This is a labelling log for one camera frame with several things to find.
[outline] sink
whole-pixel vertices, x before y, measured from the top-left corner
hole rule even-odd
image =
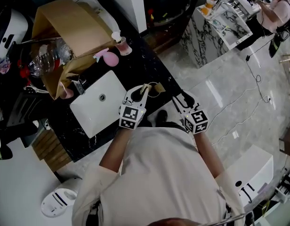
[[[218,10],[211,16],[209,23],[214,27],[228,49],[234,48],[252,35],[250,28],[232,7],[228,7],[227,10]]]
[[[125,94],[126,90],[115,73],[109,71],[70,104],[89,138],[120,118],[119,107]]]

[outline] tiled floor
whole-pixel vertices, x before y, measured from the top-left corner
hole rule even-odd
[[[274,58],[268,54],[268,45],[252,55],[249,66],[254,75],[261,76],[259,84],[263,102],[256,82],[245,62],[271,38],[258,40],[253,46],[239,52],[233,49],[222,57],[196,69],[187,53],[177,44],[160,55],[182,89],[195,94],[209,115],[207,135],[224,166],[232,165],[252,144],[274,156],[274,174],[280,178],[283,166],[290,158],[279,152],[279,140],[290,120],[290,85],[284,66],[279,64],[281,54],[290,53],[290,40],[285,41]],[[164,106],[169,120],[180,119],[172,102]],[[149,116],[153,121],[157,112]],[[106,151],[105,145],[76,163],[69,163],[58,172],[61,176],[83,172],[89,161],[99,160]]]

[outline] orange bottle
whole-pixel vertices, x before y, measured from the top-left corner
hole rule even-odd
[[[213,8],[215,4],[215,0],[206,0],[205,6],[201,9],[201,12],[204,15],[208,15],[211,12],[211,9]]]

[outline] white sink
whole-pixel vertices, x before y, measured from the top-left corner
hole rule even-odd
[[[120,118],[119,107],[125,94],[126,90],[117,76],[109,71],[70,104],[89,138]]]

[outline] plastic bottle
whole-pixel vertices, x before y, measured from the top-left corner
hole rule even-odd
[[[206,4],[201,9],[201,12],[207,16],[211,12],[211,9],[213,8],[214,4],[215,4],[215,0],[206,0]]]
[[[104,62],[111,67],[115,67],[119,63],[119,58],[112,52],[108,52],[109,48],[103,49],[96,53],[93,58],[97,59],[97,62],[103,57]]]
[[[131,53],[132,48],[127,44],[125,37],[121,37],[118,32],[113,32],[112,38],[117,42],[116,48],[120,51],[122,56],[126,56]]]

